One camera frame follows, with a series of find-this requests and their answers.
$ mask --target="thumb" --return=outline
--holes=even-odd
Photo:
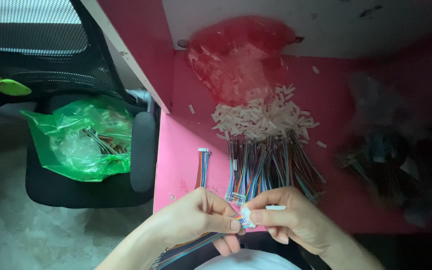
[[[206,217],[206,232],[235,234],[241,230],[241,223],[236,219],[221,215],[207,215]]]
[[[290,229],[296,227],[296,215],[294,211],[285,210],[253,210],[249,214],[249,219],[255,225],[264,226],[286,226]]]

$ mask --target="hand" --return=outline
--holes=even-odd
[[[266,210],[266,205],[284,205],[285,210]],[[327,248],[345,237],[327,216],[295,187],[283,187],[265,191],[250,200],[249,219],[263,225],[274,240],[288,244],[289,238],[312,254],[321,255]]]
[[[231,205],[203,187],[189,192],[148,218],[165,247],[172,248],[207,232],[228,234],[213,241],[223,256],[238,252],[240,244],[235,233],[243,235],[241,223],[230,216],[236,214]]]

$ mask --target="concrete floor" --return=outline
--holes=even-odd
[[[0,270],[91,270],[152,213],[39,205],[25,189],[24,120],[0,116]]]

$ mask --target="chair armrest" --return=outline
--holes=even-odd
[[[154,116],[146,111],[136,114],[131,137],[131,187],[135,192],[154,188],[158,156],[158,129]]]

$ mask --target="green plastic bag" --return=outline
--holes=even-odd
[[[106,96],[79,100],[53,114],[22,110],[41,165],[82,182],[128,173],[133,116]]]

